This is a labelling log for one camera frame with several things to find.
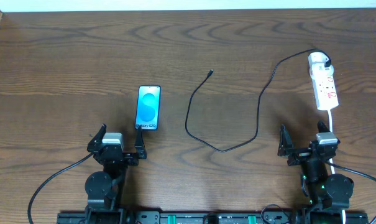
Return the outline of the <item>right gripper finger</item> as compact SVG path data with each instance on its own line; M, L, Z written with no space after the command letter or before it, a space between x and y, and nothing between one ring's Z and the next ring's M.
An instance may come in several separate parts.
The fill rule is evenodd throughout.
M285 125L280 126L280 142L278 147L279 156L288 156L293 150L293 142Z
M328 133L328 132L330 132L329 128L326 126L326 124L322 120L318 121L317 127L318 127L318 133Z

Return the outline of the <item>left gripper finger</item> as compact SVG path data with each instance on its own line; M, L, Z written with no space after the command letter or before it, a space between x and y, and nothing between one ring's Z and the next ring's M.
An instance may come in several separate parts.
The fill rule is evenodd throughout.
M145 144L142 136L142 126L137 128L137 136L135 139L134 147L138 154L145 154Z
M100 130L98 131L98 133L95 135L94 137L94 143L102 143L102 139L104 137L104 135L106 134L106 128L107 126L105 124L102 124Z

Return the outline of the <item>blue Samsung Galaxy smartphone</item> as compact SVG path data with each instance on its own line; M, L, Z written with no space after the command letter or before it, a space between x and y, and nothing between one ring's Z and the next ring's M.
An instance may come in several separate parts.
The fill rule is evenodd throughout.
M139 87L135 128L157 130L160 111L161 86L142 85Z

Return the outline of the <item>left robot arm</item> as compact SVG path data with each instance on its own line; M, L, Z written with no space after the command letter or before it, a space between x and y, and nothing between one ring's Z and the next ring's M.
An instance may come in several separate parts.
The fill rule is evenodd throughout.
M85 182L85 223L135 223L134 214L122 208L120 202L128 167L147 158L141 126L137 128L134 147L135 152L125 152L123 135L107 132L105 124L88 143L87 151L103 170L91 174Z

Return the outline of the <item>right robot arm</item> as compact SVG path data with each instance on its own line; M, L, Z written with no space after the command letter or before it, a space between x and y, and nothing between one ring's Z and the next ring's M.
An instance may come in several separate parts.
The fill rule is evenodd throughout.
M287 158L289 166L300 166L301 189L310 205L301 208L293 223L342 223L342 211L349 208L354 182L342 174L329 174L326 163L336 155L340 140L322 122L316 139L308 147L296 148L284 125L280 126L277 155Z

